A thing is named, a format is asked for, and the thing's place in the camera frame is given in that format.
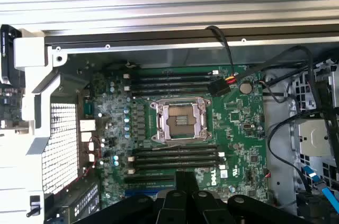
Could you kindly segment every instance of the cpu socket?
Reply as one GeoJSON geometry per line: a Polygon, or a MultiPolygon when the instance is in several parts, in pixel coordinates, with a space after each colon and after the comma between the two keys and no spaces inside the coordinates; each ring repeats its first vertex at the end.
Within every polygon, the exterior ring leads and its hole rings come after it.
{"type": "Polygon", "coordinates": [[[201,97],[167,98],[152,102],[157,112],[157,134],[152,140],[162,144],[201,142],[212,134],[207,131],[206,107],[211,101],[201,97]]]}

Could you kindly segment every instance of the cable connector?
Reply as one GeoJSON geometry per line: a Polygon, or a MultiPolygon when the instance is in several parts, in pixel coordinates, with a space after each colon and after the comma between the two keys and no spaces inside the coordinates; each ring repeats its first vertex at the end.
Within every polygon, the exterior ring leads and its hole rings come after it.
{"type": "Polygon", "coordinates": [[[225,79],[220,78],[211,82],[207,86],[207,90],[212,95],[212,97],[220,97],[226,93],[229,93],[231,91],[231,88],[229,87],[225,79]]]}

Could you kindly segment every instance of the capacitor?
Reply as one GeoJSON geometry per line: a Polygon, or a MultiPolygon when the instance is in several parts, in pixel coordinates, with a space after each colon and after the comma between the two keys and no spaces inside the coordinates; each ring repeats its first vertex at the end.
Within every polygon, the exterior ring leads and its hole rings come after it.
{"type": "Polygon", "coordinates": [[[252,86],[251,82],[244,81],[240,84],[239,90],[243,94],[250,94],[253,90],[253,86],[252,86]]]}
{"type": "Polygon", "coordinates": [[[232,186],[232,185],[229,186],[228,189],[229,189],[230,193],[235,193],[235,191],[236,191],[234,186],[232,186]]]}

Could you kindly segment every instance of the motherboard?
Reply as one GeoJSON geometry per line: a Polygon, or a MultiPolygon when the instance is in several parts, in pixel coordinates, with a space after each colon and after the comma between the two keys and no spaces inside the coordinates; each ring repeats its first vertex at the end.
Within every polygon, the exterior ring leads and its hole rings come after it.
{"type": "MultiPolygon", "coordinates": [[[[235,66],[236,73],[247,69],[235,66]]],[[[267,200],[260,74],[212,97],[229,66],[96,73],[91,102],[101,142],[102,208],[136,194],[174,188],[175,171],[194,171],[201,190],[267,200]]]]}

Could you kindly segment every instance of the green circuit board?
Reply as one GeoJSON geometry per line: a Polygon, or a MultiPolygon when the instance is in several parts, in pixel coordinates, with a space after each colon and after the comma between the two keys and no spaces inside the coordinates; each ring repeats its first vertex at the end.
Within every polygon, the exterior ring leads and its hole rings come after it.
{"type": "MultiPolygon", "coordinates": [[[[235,66],[237,73],[246,69],[246,66],[235,66]]],[[[105,139],[105,146],[101,149],[104,164],[98,170],[101,176],[103,208],[138,193],[155,197],[157,191],[174,186],[171,179],[128,182],[127,177],[171,177],[176,170],[194,171],[201,190],[215,191],[225,201],[234,194],[267,200],[262,88],[254,83],[260,80],[261,75],[252,74],[246,77],[232,85],[231,92],[221,97],[211,97],[199,85],[206,78],[214,80],[228,76],[229,66],[131,69],[94,75],[91,84],[94,116],[102,114],[99,118],[98,133],[99,138],[105,139]],[[138,85],[143,78],[146,79],[146,84],[143,82],[145,88],[138,85]],[[191,83],[190,80],[194,79],[196,83],[191,83]],[[192,85],[197,84],[196,89],[186,91],[183,87],[185,81],[192,85]],[[241,83],[250,84],[252,91],[249,94],[241,93],[241,83]],[[171,90],[167,89],[169,84],[172,84],[171,90]],[[151,107],[152,103],[161,99],[197,97],[209,103],[206,106],[206,127],[209,134],[206,140],[174,145],[153,140],[158,130],[158,114],[151,107]],[[216,149],[218,164],[199,167],[190,166],[194,163],[190,162],[181,164],[182,167],[169,168],[165,165],[161,168],[164,164],[156,167],[155,157],[144,159],[146,162],[152,160],[148,165],[155,165],[155,168],[139,169],[138,167],[144,166],[142,163],[135,168],[133,163],[129,162],[129,157],[134,156],[135,149],[152,148],[157,151],[164,147],[162,150],[168,151],[176,158],[175,152],[184,146],[199,146],[207,151],[216,149]],[[133,169],[135,173],[128,174],[129,170],[133,169]]],[[[182,115],[177,116],[176,122],[187,125],[187,120],[182,115]]]]}

